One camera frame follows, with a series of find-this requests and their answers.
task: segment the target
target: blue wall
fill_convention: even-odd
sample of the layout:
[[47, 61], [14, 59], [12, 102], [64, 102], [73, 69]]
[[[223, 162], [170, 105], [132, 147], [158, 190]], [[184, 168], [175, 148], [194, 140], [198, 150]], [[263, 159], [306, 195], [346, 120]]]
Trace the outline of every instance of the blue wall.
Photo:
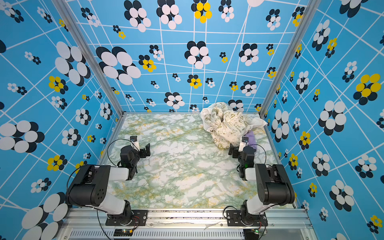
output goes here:
[[384, 5], [353, 2], [322, 0], [265, 116], [319, 239], [384, 238]]
[[[119, 116], [114, 109], [109, 120], [104, 110], [100, 115], [100, 105], [110, 101], [51, 1], [2, 3], [0, 238], [22, 239], [25, 228], [33, 227], [22, 226], [26, 213], [52, 194], [66, 192], [66, 181], [79, 165], [97, 163]], [[58, 50], [65, 55], [68, 47], [75, 59], [57, 60]], [[68, 63], [73, 69], [66, 76], [59, 70]], [[42, 219], [41, 230], [55, 224], [52, 213]]]
[[[68, 5], [96, 61], [103, 62], [101, 67], [125, 111], [200, 111], [214, 102], [233, 99], [240, 111], [255, 112], [274, 79], [275, 74], [267, 70], [278, 71], [308, 0], [221, 2], [79, 0]], [[247, 2], [255, 7], [248, 9]], [[201, 8], [202, 17], [193, 11]], [[241, 53], [244, 45], [249, 50]], [[125, 64], [133, 60], [137, 69], [132, 66], [124, 72], [129, 66], [112, 54], [108, 58], [108, 51], [119, 48], [129, 55]], [[156, 49], [161, 53], [154, 54]], [[190, 54], [197, 55], [197, 63], [193, 56], [188, 61]], [[244, 62], [240, 60], [244, 54], [248, 62], [247, 56]], [[149, 63], [143, 63], [145, 56]], [[242, 87], [249, 90], [242, 92]]]

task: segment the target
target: purple cloth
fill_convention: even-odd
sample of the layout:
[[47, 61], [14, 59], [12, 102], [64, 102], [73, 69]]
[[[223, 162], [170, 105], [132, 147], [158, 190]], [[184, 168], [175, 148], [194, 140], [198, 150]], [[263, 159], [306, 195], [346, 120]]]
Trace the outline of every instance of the purple cloth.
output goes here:
[[248, 146], [251, 145], [255, 150], [257, 150], [255, 135], [253, 134], [253, 131], [249, 131], [245, 134], [246, 137], [248, 137]]

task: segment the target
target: crumpled cloth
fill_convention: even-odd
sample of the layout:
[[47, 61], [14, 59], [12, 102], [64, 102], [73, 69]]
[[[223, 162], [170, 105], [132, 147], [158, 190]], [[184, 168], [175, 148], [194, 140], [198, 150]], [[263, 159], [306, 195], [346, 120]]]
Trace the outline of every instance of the crumpled cloth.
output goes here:
[[240, 145], [240, 137], [254, 127], [263, 127], [266, 121], [260, 118], [249, 118], [242, 112], [233, 111], [224, 102], [218, 102], [203, 108], [201, 111], [203, 128], [209, 132], [214, 143], [220, 149], [229, 148], [230, 144]]

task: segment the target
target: marble tabletop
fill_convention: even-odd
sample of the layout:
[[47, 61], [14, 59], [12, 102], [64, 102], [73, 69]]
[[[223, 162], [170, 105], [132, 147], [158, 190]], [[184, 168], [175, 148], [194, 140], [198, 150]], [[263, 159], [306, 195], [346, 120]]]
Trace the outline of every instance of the marble tabletop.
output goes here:
[[[264, 129], [253, 131], [257, 144], [266, 150], [267, 164], [276, 164]], [[238, 160], [216, 147], [200, 114], [128, 114], [118, 138], [134, 135], [141, 148], [151, 144], [151, 156], [140, 159], [132, 180], [108, 185], [108, 192], [128, 200], [132, 208], [240, 207], [257, 195], [256, 182], [238, 176]], [[115, 164], [126, 145], [124, 140], [115, 143], [110, 154]], [[255, 162], [264, 161], [264, 151], [258, 149]]]

